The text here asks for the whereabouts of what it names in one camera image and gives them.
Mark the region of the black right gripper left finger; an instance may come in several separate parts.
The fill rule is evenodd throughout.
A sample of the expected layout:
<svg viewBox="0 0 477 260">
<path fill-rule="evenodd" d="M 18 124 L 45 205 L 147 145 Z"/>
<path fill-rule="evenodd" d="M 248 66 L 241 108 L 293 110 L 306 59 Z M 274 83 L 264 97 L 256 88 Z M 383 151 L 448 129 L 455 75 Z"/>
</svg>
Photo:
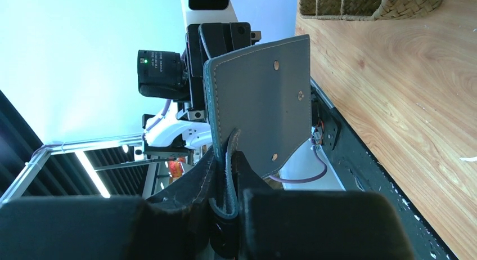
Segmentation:
<svg viewBox="0 0 477 260">
<path fill-rule="evenodd" d="M 2 259 L 213 259 L 209 150 L 159 193 L 21 197 L 1 206 Z"/>
</svg>

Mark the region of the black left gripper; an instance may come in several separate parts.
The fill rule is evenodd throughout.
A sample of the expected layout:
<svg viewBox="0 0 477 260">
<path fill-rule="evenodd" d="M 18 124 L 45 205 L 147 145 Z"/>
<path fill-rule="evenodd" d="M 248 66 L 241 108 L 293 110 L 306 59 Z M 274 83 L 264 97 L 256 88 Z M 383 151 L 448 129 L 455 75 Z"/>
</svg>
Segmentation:
<svg viewBox="0 0 477 260">
<path fill-rule="evenodd" d="M 176 52 L 138 51 L 138 91 L 145 97 L 179 101 L 190 98 L 192 109 L 202 111 L 205 109 L 204 63 L 251 45 L 248 22 L 191 24 L 186 33 L 185 62 Z"/>
</svg>

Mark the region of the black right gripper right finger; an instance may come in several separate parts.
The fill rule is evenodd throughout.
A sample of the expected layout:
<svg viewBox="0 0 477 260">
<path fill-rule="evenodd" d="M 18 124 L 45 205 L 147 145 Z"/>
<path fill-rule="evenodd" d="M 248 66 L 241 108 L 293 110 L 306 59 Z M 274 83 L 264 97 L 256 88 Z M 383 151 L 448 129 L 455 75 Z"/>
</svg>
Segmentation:
<svg viewBox="0 0 477 260">
<path fill-rule="evenodd" d="M 413 259 L 391 203 L 374 192 L 270 188 L 245 155 L 232 157 L 239 259 Z"/>
</svg>

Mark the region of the blue leather card holder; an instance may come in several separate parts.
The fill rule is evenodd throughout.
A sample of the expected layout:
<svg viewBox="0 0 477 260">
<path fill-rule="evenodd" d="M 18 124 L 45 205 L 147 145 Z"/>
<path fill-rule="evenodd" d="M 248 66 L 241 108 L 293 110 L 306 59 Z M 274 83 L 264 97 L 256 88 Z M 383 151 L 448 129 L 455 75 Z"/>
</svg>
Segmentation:
<svg viewBox="0 0 477 260">
<path fill-rule="evenodd" d="M 310 38 L 300 35 L 213 57 L 203 66 L 206 108 L 219 168 L 209 203 L 220 218 L 238 215 L 232 155 L 259 177 L 277 173 L 312 125 Z"/>
</svg>

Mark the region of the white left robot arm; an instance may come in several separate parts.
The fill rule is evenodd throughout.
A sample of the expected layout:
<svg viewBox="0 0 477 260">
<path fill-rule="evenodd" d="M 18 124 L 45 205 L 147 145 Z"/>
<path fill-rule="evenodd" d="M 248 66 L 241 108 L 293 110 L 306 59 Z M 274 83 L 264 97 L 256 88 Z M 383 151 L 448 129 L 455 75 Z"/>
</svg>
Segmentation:
<svg viewBox="0 0 477 260">
<path fill-rule="evenodd" d="M 143 151 L 172 148 L 181 152 L 212 142 L 206 110 L 203 66 L 212 57 L 254 45 L 261 32 L 248 22 L 202 23 L 186 27 L 183 53 L 139 50 L 138 91 L 163 98 L 156 115 L 143 115 Z"/>
</svg>

